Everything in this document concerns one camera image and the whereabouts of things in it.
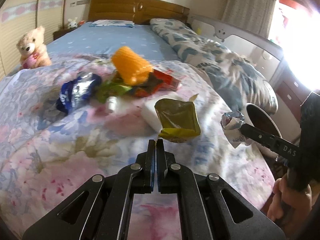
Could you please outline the right hand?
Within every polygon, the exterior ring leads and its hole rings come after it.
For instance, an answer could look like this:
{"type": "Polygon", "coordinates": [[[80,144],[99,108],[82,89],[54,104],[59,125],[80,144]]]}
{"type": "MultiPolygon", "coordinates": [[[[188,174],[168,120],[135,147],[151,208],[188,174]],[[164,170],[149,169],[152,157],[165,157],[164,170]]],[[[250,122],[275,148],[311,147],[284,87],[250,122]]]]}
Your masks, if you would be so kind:
{"type": "Polygon", "coordinates": [[[267,211],[267,217],[276,221],[284,216],[285,211],[281,203],[289,205],[293,209],[293,215],[290,222],[302,222],[309,215],[312,208],[312,191],[310,185],[307,185],[301,192],[289,187],[287,174],[281,179],[277,179],[273,187],[272,202],[267,211]]]}

